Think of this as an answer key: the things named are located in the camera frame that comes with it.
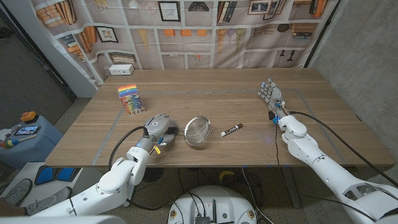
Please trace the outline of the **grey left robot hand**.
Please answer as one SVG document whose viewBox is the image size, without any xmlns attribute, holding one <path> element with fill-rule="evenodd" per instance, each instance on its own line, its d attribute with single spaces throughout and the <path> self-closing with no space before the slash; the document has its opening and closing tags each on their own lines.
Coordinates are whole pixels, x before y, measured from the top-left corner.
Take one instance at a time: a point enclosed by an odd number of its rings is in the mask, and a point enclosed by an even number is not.
<svg viewBox="0 0 398 224">
<path fill-rule="evenodd" d="M 146 130 L 136 146 L 147 152 L 150 152 L 157 144 L 172 142 L 178 134 L 177 123 L 164 113 L 148 119 L 144 127 Z"/>
</svg>

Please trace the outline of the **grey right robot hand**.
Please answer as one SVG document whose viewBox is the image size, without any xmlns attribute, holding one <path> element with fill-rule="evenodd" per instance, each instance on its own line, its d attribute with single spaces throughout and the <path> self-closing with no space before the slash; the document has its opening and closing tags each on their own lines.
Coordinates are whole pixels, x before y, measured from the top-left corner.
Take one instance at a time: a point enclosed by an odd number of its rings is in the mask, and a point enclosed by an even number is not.
<svg viewBox="0 0 398 224">
<path fill-rule="evenodd" d="M 268 109 L 273 112 L 276 117 L 283 118 L 289 115 L 285 107 L 282 92 L 270 77 L 267 82 L 262 83 L 261 90 L 257 94 L 267 103 Z"/>
</svg>

